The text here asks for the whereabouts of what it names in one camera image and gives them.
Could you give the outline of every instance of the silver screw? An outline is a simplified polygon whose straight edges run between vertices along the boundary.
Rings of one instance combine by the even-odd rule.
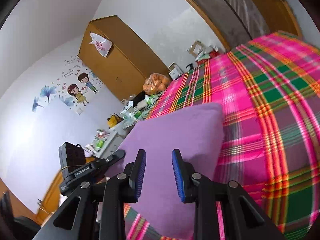
[[[90,183],[87,182],[87,181],[84,181],[84,182],[82,182],[82,183],[80,184],[80,187],[81,187],[81,188],[88,188],[89,186],[90,186]]]
[[[127,177],[127,175],[125,173],[120,173],[117,175],[118,179],[125,179]]]
[[[196,172],[196,173],[192,174],[192,178],[193,179],[201,179],[201,174]]]
[[[229,181],[229,187],[231,187],[231,188],[238,187],[238,182],[236,182],[234,180]]]

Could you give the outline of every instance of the purple pillow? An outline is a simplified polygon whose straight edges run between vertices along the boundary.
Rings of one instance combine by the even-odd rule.
[[[223,139],[222,122],[222,107],[217,103],[187,107],[138,122],[120,145],[126,156],[106,176],[122,172],[139,149],[146,151],[141,197],[132,207],[162,236],[190,238],[194,226],[194,203],[183,204],[178,196],[172,150],[179,149],[197,172],[212,179]]]

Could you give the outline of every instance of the plastic wrap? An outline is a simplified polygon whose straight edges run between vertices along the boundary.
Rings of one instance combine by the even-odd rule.
[[[142,88],[147,95],[154,95],[165,91],[170,82],[170,79],[165,75],[153,73],[149,78],[146,79],[146,82]]]

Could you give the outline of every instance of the bed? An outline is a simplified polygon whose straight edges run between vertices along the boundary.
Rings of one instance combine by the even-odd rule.
[[[286,238],[296,240],[320,208],[319,78],[319,49],[279,31],[173,81],[148,118],[220,103],[225,137],[213,180],[238,181]],[[124,210],[128,239],[170,239],[128,204]],[[222,225],[220,211],[218,217]]]

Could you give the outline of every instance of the plastic bag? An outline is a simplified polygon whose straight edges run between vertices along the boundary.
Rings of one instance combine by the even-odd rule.
[[[112,42],[93,32],[90,32],[90,36],[92,41],[89,44],[94,44],[99,53],[106,57],[112,47]]]
[[[148,79],[146,79],[142,89],[147,95],[154,95],[165,91],[170,82],[170,79],[165,75],[153,73]]]

